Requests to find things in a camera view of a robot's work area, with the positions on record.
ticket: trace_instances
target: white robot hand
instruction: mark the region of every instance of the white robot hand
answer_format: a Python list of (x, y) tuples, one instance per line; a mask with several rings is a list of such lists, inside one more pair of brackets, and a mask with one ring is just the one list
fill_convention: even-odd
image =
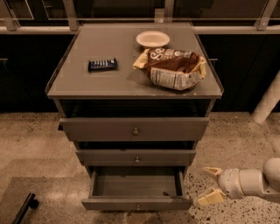
[(213, 167), (204, 170), (217, 181), (220, 189), (212, 188), (202, 193), (197, 199), (200, 206), (220, 203), (227, 196), (232, 200), (256, 196), (280, 203), (280, 157), (266, 161), (262, 171), (237, 168), (223, 171)]

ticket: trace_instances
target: floor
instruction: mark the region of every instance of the floor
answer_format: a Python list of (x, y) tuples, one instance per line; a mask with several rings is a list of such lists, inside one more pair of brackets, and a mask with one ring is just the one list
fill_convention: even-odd
[[(38, 208), (22, 223), (280, 223), (280, 204), (247, 197), (187, 211), (87, 211), (90, 179), (75, 148), (58, 131), (59, 114), (0, 114), (0, 223), (12, 223), (29, 192)], [(280, 157), (280, 114), (259, 125), (249, 113), (212, 113), (197, 155), (185, 175), (185, 191), (196, 199), (214, 182), (204, 166), (262, 169)]]

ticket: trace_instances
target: food package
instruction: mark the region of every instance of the food package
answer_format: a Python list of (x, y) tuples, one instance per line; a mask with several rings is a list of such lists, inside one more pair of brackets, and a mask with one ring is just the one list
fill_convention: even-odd
[(135, 61), (155, 85), (176, 90), (195, 87), (206, 76), (206, 60), (196, 52), (146, 49)]

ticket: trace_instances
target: white bowl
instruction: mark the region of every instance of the white bowl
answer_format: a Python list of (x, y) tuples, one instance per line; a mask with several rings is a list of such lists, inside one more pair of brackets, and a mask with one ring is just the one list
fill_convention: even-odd
[(144, 31), (136, 37), (136, 41), (144, 48), (157, 48), (166, 46), (170, 38), (161, 31)]

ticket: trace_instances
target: dresser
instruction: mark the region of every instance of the dresser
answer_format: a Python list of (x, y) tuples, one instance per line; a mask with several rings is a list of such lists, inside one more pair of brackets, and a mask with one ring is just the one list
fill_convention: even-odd
[[(86, 209), (185, 210), (193, 203), (184, 176), (223, 88), (209, 63), (192, 90), (155, 86), (132, 68), (144, 50), (136, 36), (145, 31), (164, 32), (168, 48), (207, 59), (188, 23), (84, 24), (45, 89), (92, 180), (81, 199)], [(89, 60), (113, 58), (117, 70), (88, 72)]]

